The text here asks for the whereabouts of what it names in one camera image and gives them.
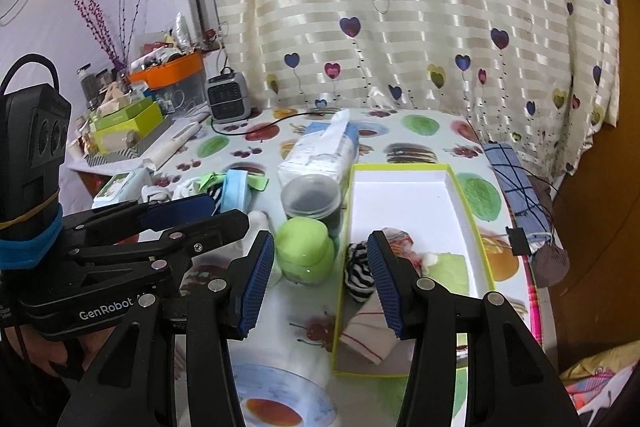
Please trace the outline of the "left hand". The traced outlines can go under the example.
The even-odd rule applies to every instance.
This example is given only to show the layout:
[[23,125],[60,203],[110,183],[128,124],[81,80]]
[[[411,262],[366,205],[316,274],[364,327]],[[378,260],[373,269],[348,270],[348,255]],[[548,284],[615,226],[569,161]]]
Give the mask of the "left hand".
[[[81,364],[84,371],[90,367],[113,331],[114,329],[103,329],[103,331],[78,337],[84,354]],[[45,340],[30,326],[21,326],[19,332],[14,327],[3,329],[2,339],[6,340],[22,359],[28,360],[53,377],[58,377],[58,373],[55,372],[52,364],[67,366],[68,352],[64,343]]]

